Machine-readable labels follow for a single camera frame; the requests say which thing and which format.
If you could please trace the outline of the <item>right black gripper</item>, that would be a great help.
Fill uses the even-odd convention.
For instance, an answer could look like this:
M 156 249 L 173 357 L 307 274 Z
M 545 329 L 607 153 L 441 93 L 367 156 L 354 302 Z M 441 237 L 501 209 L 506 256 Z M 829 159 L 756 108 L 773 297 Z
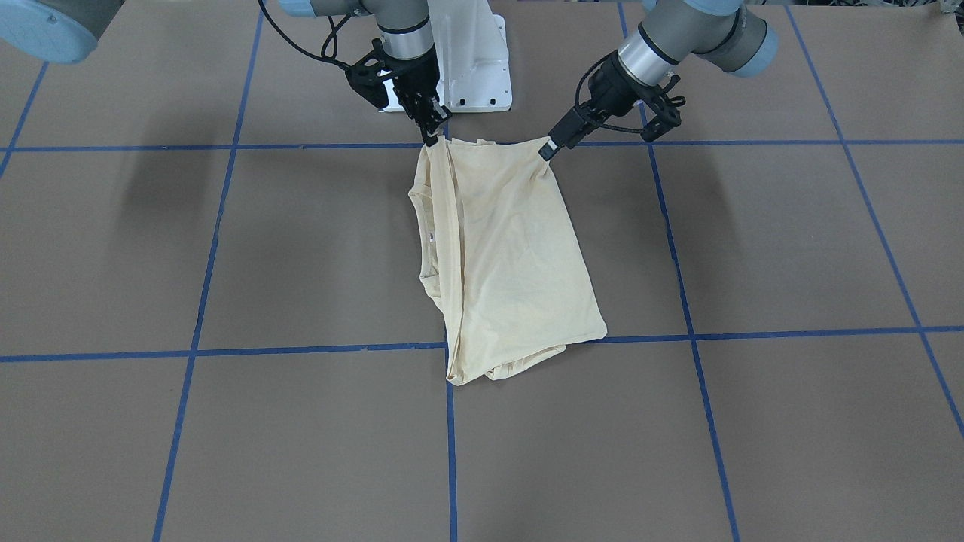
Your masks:
M 389 105 L 385 82 L 392 88 L 407 116 L 419 127 L 426 147 L 438 143 L 438 134 L 444 131 L 451 110 L 438 95 L 441 75 L 435 46 L 414 59 L 392 57 L 382 41 L 373 41 L 368 55 L 349 65 L 346 79 L 351 88 L 366 102 L 379 109 Z

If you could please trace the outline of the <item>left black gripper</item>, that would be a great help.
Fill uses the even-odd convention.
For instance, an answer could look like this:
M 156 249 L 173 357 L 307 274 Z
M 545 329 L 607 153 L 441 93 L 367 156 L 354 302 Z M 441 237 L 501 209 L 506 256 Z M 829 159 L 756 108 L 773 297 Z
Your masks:
M 593 64 L 576 84 L 576 105 L 561 117 L 548 133 L 540 148 L 544 161 L 551 161 L 561 148 L 571 150 L 593 131 L 636 134 L 645 143 L 653 143 L 682 125 L 679 110 L 686 104 L 684 96 L 669 96 L 669 90 L 681 80 L 672 75 L 663 86 L 641 84 L 623 66 L 616 51 Z M 610 117 L 623 117 L 641 103 L 653 113 L 653 119 L 641 128 L 626 128 L 607 123 Z

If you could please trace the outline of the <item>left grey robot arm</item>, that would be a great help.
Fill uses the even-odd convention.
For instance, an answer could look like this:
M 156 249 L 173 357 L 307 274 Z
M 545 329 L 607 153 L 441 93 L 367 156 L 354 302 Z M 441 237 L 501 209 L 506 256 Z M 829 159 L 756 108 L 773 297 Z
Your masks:
M 688 56 L 704 59 L 721 72 L 754 77 L 774 60 L 779 37 L 743 1 L 647 1 L 646 15 L 622 44 L 595 62 L 576 84 L 574 105 L 551 128 L 539 151 L 545 162 L 561 148 L 571 150 L 597 129 L 629 133 L 612 126 L 642 104 L 653 117 L 634 131 L 653 143 L 681 126 L 684 96 L 672 97 L 677 68 Z

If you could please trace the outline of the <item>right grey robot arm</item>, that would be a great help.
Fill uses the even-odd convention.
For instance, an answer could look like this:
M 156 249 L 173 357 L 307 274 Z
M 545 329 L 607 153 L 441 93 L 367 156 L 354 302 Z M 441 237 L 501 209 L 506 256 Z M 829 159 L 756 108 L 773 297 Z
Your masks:
M 279 8 L 290 17 L 328 22 L 322 44 L 297 44 L 270 14 Z M 342 71 L 365 102 L 386 110 L 395 99 L 419 127 L 425 145 L 434 145 L 451 110 L 438 92 L 441 70 L 426 1 L 4 1 L 2 40 L 31 57 L 52 64 L 86 61 L 107 38 L 110 45 L 133 44 L 135 32 L 171 38 L 165 53 L 213 64 L 227 51 L 236 22 L 263 17 L 282 40 L 306 58 Z M 355 62 L 340 59 L 340 33 L 349 20 L 371 17 L 379 37 Z

